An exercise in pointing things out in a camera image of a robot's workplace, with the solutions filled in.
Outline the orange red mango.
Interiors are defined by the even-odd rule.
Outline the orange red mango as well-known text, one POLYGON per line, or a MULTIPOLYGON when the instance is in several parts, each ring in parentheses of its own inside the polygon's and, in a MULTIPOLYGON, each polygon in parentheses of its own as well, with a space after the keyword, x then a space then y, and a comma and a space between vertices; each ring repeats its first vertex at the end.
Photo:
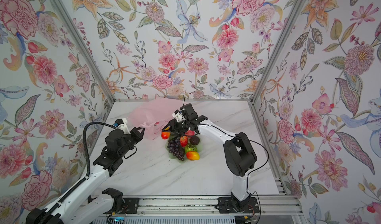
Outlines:
POLYGON ((170 138, 170 136, 171 136, 171 133, 170 133, 170 132, 165 131, 165 132, 162 132, 162 133, 161 133, 161 138, 162 138, 163 140, 168 140, 168 139, 170 138))

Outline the pink plastic bag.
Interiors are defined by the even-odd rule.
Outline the pink plastic bag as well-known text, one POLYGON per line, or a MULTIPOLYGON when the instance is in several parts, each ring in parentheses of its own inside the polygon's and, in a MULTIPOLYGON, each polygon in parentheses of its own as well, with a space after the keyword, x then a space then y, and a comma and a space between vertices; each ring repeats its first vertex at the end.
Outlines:
POLYGON ((127 121, 132 127, 145 128, 144 139, 154 140, 161 136, 164 126, 173 119, 172 113, 181 106, 180 100, 156 98, 134 109, 127 121))

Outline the yellow red mango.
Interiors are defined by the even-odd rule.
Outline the yellow red mango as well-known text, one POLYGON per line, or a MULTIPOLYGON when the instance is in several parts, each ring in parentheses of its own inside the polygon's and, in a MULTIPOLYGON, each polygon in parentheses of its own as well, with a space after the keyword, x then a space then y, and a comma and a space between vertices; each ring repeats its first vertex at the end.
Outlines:
POLYGON ((189 152, 187 152, 186 153, 186 157, 187 157, 187 159, 189 159, 191 161, 196 161, 196 160, 200 159, 200 155, 196 151, 189 151, 189 152))

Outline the red apple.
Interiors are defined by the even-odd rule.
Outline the red apple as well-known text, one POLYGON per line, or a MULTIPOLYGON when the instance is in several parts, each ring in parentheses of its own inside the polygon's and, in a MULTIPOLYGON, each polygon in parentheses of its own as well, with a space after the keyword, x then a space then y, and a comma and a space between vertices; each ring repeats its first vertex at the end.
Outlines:
POLYGON ((180 138, 180 145, 184 148, 185 146, 187 146, 189 143, 188 141, 188 137, 187 136, 182 136, 180 138))

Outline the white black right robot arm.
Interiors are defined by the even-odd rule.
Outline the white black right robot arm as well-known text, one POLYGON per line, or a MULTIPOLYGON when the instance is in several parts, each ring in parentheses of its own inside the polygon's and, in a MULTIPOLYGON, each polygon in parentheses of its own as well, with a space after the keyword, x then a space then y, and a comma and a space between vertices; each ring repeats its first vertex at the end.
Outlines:
POLYGON ((254 170, 258 160, 251 140, 244 132, 229 132, 215 125, 208 117, 198 115, 191 104, 180 107, 172 117, 162 129, 163 132, 177 137, 194 132, 195 135, 206 136, 223 146, 227 167, 233 174, 230 206, 240 212, 251 201, 248 172, 254 170))

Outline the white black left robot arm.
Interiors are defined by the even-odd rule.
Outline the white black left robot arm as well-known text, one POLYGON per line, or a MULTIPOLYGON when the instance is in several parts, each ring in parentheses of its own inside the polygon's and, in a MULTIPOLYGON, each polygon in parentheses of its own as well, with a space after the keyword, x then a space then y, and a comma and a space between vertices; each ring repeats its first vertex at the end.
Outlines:
POLYGON ((115 214, 126 207, 123 193, 107 188, 92 202, 82 207, 92 192, 109 179, 121 166, 126 154, 143 140, 144 128, 125 132, 115 128, 106 137, 106 145, 85 176, 68 191, 44 209, 34 209, 27 218, 28 224, 89 224, 103 213, 115 214))

